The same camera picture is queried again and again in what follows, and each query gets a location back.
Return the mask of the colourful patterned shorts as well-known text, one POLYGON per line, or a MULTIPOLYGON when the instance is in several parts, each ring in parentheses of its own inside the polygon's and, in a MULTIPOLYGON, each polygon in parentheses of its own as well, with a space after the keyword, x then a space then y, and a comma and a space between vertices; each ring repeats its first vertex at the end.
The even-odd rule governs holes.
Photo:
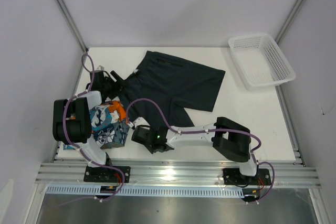
POLYGON ((90 110, 91 136, 101 149, 125 146, 129 132, 126 112, 122 103, 111 100, 90 110))

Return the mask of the dark green shorts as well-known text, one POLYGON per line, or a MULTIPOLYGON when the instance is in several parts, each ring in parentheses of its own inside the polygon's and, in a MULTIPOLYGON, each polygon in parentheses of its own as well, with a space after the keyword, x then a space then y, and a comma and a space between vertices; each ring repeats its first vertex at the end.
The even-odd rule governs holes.
POLYGON ((225 76, 215 69, 183 58, 147 51, 136 73, 125 80, 118 97, 128 117, 143 117, 151 127, 193 127, 186 109, 212 112, 225 76))

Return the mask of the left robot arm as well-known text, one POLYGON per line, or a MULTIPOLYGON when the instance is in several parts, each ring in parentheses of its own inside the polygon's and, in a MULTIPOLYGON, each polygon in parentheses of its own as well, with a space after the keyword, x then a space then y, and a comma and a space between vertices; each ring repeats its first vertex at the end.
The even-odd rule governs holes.
POLYGON ((84 92, 54 102, 52 134, 55 140, 80 152, 89 167, 97 167, 95 175, 108 182, 114 169, 102 147, 118 134, 125 140, 129 129, 117 97, 125 82, 115 71, 98 70, 91 72, 90 78, 84 92))

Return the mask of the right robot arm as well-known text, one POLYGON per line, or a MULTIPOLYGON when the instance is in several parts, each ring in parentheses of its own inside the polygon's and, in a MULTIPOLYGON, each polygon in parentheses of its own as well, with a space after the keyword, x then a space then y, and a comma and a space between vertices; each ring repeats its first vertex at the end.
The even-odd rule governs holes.
POLYGON ((213 124, 198 127, 160 126, 157 130, 143 124, 144 119, 134 122, 131 140, 143 145, 150 153, 167 152, 177 148, 212 147, 227 160, 236 162, 240 179, 251 184, 258 179, 257 161, 251 140, 261 146, 261 140, 250 130, 228 118, 218 117, 213 124))

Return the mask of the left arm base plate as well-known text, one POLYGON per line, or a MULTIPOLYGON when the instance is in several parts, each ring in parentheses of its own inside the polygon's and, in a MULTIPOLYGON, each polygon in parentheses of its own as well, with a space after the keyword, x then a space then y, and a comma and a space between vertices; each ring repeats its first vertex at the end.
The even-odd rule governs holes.
POLYGON ((102 168, 102 167, 86 167, 83 181, 89 183, 121 183, 122 173, 124 174, 124 182, 129 182, 130 166, 117 166, 115 167, 121 172, 114 169, 102 168))

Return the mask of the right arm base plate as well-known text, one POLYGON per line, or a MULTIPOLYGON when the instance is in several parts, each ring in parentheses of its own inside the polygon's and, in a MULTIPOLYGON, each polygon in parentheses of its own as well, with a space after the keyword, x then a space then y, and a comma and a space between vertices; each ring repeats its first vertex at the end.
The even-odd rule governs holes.
POLYGON ((271 185, 271 175, 268 169, 257 169, 255 176, 242 175, 238 168, 224 168, 223 179, 225 185, 234 185, 240 188, 247 186, 271 185))

